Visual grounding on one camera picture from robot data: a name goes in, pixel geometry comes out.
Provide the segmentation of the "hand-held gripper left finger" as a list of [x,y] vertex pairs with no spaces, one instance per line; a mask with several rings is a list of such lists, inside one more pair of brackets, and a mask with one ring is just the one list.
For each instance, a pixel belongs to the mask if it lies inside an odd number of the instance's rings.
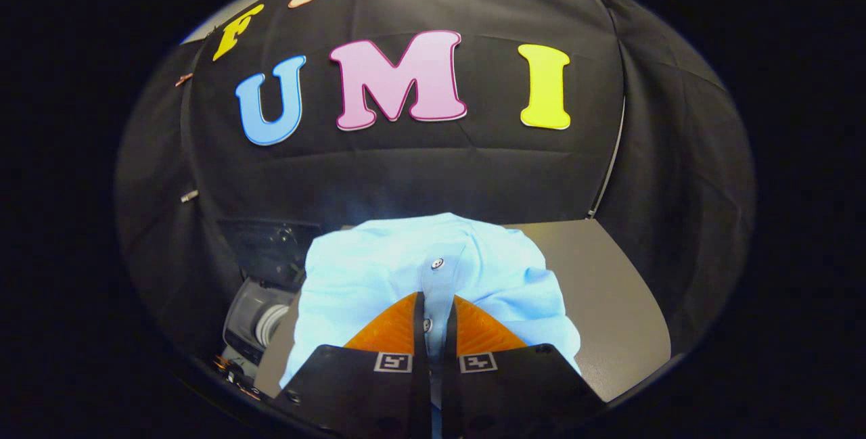
[[376,316],[344,346],[318,346],[270,402],[325,438],[430,438],[423,292]]

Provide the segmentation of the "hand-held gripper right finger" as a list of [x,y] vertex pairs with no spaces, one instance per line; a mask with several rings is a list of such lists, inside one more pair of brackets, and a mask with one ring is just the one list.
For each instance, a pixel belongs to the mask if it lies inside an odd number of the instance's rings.
[[572,438],[606,411],[553,344],[528,346],[460,296],[447,322],[441,378],[443,438]]

